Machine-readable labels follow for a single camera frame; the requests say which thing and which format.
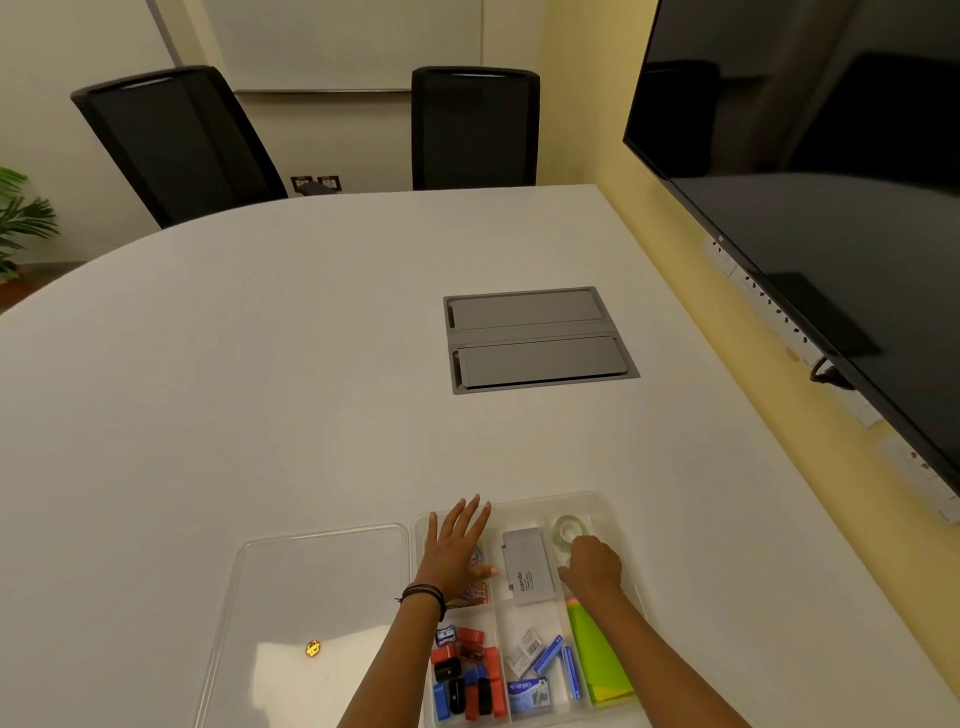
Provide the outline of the small white staple box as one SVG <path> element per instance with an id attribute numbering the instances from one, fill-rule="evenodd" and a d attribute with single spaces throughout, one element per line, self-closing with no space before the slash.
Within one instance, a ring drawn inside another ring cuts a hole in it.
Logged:
<path id="1" fill-rule="evenodd" d="M 533 670 L 534 664 L 546 650 L 546 644 L 535 628 L 526 629 L 504 657 L 505 666 L 517 679 Z"/>

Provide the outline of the white wall board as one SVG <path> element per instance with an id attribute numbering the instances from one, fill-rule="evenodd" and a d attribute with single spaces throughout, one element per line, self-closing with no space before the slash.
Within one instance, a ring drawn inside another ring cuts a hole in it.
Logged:
<path id="1" fill-rule="evenodd" d="M 482 61 L 483 0 L 146 0 L 178 66 L 193 33 L 236 93 L 401 92 Z"/>

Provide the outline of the person's right forearm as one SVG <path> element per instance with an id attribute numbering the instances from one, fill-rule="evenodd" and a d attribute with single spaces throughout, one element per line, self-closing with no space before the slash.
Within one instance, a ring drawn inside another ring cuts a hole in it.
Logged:
<path id="1" fill-rule="evenodd" d="M 751 728 L 618 587 L 575 591 L 630 680 L 652 728 Z"/>

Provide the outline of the grey flat box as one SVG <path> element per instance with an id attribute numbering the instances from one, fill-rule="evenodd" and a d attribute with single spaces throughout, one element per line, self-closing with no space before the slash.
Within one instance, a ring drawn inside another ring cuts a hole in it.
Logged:
<path id="1" fill-rule="evenodd" d="M 563 595 L 551 564 L 543 524 L 509 528 L 501 537 L 508 588 L 516 606 L 559 601 Z"/>

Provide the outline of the clear plastic lid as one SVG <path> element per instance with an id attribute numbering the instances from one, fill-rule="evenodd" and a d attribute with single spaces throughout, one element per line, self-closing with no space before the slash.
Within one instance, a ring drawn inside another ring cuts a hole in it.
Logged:
<path id="1" fill-rule="evenodd" d="M 241 547 L 194 728 L 336 728 L 397 613 L 409 557 L 395 523 Z"/>

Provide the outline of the person's left forearm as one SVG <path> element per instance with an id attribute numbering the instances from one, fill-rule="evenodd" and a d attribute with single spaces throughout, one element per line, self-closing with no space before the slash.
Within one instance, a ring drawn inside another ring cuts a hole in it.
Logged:
<path id="1" fill-rule="evenodd" d="M 438 604 L 416 595 L 399 604 L 382 645 L 337 728 L 418 728 Z"/>

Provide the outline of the person's left hand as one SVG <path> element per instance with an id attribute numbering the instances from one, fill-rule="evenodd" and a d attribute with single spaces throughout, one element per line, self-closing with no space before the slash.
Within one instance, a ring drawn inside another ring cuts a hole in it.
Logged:
<path id="1" fill-rule="evenodd" d="M 413 580 L 413 584 L 435 585 L 446 601 L 456 599 L 474 581 L 490 579 L 470 578 L 469 565 L 474 546 L 479 543 L 492 513 L 489 501 L 482 503 L 480 498 L 466 536 L 458 536 L 458 517 L 470 500 L 459 499 L 443 520 L 438 516 L 437 542 L 426 544 L 425 539 L 424 553 Z"/>

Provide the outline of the clear plastic organizer tray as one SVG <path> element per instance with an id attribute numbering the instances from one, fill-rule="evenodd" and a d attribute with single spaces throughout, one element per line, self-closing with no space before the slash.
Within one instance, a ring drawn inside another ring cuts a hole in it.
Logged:
<path id="1" fill-rule="evenodd" d="M 606 707 L 595 707 L 587 691 L 579 656 L 572 637 L 567 611 L 567 600 L 576 599 L 558 580 L 562 596 L 560 600 L 529 606 L 517 606 L 508 588 L 506 568 L 501 553 L 501 537 L 509 528 L 527 528 L 544 525 L 550 550 L 551 565 L 569 564 L 570 555 L 559 553 L 551 541 L 551 528 L 559 516 L 571 514 L 584 520 L 591 536 L 620 552 L 622 561 L 621 588 L 638 611 L 643 611 L 640 592 L 629 569 L 629 558 L 623 549 L 621 530 L 615 512 L 606 498 L 596 491 L 582 491 L 563 495 L 534 498 L 493 505 L 485 531 L 479 540 L 485 562 L 498 567 L 497 577 L 486 580 L 489 586 L 489 601 L 483 605 L 451 609 L 447 623 L 490 626 L 496 636 L 502 668 L 506 681 L 526 680 L 538 677 L 533 670 L 518 679 L 511 674 L 503 659 L 507 651 L 528 628 L 534 628 L 546 646 L 562 635 L 566 645 L 573 650 L 578 670 L 582 700 L 571 702 L 560 655 L 552 662 L 547 674 L 553 696 L 554 708 L 550 711 L 514 716 L 508 706 L 508 722 L 502 728 L 649 728 L 642 705 L 635 696 Z"/>

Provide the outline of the pile of colourful paper clips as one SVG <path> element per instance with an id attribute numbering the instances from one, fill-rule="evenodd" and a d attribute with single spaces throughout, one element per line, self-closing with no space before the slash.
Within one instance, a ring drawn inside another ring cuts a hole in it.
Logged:
<path id="1" fill-rule="evenodd" d="M 478 542 L 474 545 L 473 552 L 468 560 L 471 568 L 485 562 L 482 545 Z M 451 609 L 469 608 L 472 606 L 483 605 L 490 601 L 490 586 L 484 579 L 479 579 L 470 583 L 456 598 L 446 602 L 446 606 Z"/>

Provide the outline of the person's right hand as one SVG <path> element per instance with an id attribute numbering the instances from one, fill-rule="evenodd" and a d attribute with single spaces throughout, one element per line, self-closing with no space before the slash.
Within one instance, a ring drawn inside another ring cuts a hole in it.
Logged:
<path id="1" fill-rule="evenodd" d="M 621 593 L 622 562 L 618 553 L 602 541 L 602 564 L 568 564 L 558 567 L 560 582 L 582 604 L 601 601 Z"/>

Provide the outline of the clear tape roll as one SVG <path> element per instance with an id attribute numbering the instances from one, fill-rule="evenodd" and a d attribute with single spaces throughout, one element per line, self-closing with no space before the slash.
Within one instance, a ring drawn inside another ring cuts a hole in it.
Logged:
<path id="1" fill-rule="evenodd" d="M 589 525 L 580 516 L 564 514 L 551 527 L 551 542 L 558 553 L 570 555 L 577 538 L 592 534 Z"/>

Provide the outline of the large black wall screen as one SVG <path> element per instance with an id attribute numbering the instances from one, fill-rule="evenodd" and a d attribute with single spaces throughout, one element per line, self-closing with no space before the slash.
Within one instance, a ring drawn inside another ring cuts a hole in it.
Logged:
<path id="1" fill-rule="evenodd" d="M 960 496 L 960 0 L 656 0 L 623 141 Z"/>

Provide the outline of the black wristband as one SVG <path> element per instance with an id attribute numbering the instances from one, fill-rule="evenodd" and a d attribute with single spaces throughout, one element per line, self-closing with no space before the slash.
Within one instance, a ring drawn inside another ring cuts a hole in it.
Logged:
<path id="1" fill-rule="evenodd" d="M 399 597 L 395 598 L 398 604 L 402 604 L 415 596 L 427 596 L 438 604 L 438 624 L 441 623 L 448 612 L 448 602 L 442 590 L 435 585 L 425 583 L 414 583 L 404 588 Z"/>

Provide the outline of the pile of red blue sharpeners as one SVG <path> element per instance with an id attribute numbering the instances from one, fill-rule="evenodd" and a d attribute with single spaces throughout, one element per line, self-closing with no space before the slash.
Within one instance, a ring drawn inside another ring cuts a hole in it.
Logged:
<path id="1" fill-rule="evenodd" d="M 423 724 L 428 728 L 502 728 L 508 722 L 506 672 L 491 626 L 438 627 L 427 668 Z"/>

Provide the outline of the green potted plant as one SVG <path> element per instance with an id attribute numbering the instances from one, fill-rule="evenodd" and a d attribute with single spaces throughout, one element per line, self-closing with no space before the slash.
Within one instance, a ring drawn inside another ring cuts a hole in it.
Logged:
<path id="1" fill-rule="evenodd" d="M 28 176 L 0 166 L 0 285 L 20 279 L 15 253 L 25 249 L 21 238 L 52 239 L 60 234 L 59 218 L 50 200 L 29 197 Z"/>

